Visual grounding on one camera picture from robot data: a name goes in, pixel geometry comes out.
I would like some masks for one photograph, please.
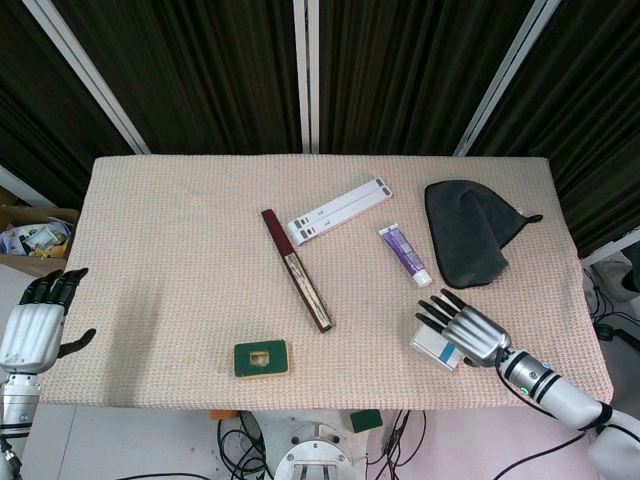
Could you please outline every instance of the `cardboard box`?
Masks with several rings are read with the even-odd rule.
[[[15,205],[18,197],[4,188],[0,187],[0,205]]]
[[[40,258],[21,255],[4,255],[0,253],[0,264],[15,268],[34,277],[42,277],[54,270],[64,270],[67,258],[71,252],[75,226],[78,224],[80,212],[70,208],[32,208],[0,206],[0,231],[4,232],[7,225],[30,225],[33,223],[49,223],[52,218],[59,218],[73,224],[69,244],[64,252],[64,258]]]

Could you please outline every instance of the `table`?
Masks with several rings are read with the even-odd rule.
[[[394,197],[297,249],[336,326],[312,323],[263,224],[286,223],[381,176]],[[575,247],[543,158],[126,156],[98,159],[68,268],[88,267],[64,341],[82,352],[45,375],[42,400],[238,409],[452,409],[513,405],[491,369],[439,370],[408,342],[417,301],[439,275],[423,191],[470,179],[526,215],[543,214],[504,254],[509,268],[460,296],[514,346],[595,398],[612,385],[591,328]],[[434,282],[420,289],[377,231],[399,223]],[[287,376],[239,380],[237,343],[285,339]]]

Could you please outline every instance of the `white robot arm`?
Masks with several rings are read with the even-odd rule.
[[[564,425],[583,431],[604,427],[589,447],[591,462],[607,480],[640,479],[640,420],[594,400],[527,351],[512,349],[511,338],[500,325],[451,292],[442,293],[440,298],[431,297],[435,305],[422,301],[420,305],[446,325],[443,337],[472,364],[496,368],[503,382],[515,385],[542,409],[521,398],[525,403]],[[424,317],[421,320],[427,325],[433,322],[421,314],[418,317]]]
[[[96,333],[90,329],[79,340],[60,345],[65,316],[87,271],[57,270],[34,280],[9,315],[0,343],[0,367],[7,374],[0,387],[0,480],[22,478],[19,456],[42,391],[38,375],[84,348]]]

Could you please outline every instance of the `toothpaste cap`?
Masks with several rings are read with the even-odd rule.
[[[427,273],[426,270],[418,270],[414,275],[413,279],[416,281],[419,287],[425,287],[431,283],[431,277]]]

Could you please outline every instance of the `green object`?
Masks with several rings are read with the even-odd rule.
[[[382,426],[380,410],[361,410],[351,414],[351,425],[354,433],[364,432]]]
[[[233,358],[236,377],[277,375],[289,371],[284,340],[240,343],[234,348]]]

